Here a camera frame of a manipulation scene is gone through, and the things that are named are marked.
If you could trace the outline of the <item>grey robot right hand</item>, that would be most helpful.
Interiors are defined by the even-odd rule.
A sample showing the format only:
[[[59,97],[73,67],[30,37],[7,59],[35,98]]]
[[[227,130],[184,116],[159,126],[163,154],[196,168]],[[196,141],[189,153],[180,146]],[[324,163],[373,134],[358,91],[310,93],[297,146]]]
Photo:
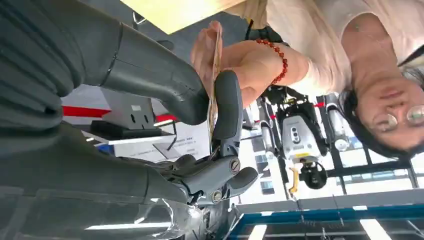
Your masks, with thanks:
[[[113,157],[62,124],[62,97],[79,85],[154,98],[178,120],[206,120],[209,98],[195,69],[139,31],[113,18],[100,22],[0,21],[0,184],[23,189],[156,198],[176,202],[202,192],[212,203],[230,197],[239,143],[242,97],[238,76],[215,80],[220,159],[167,181],[146,161]]]

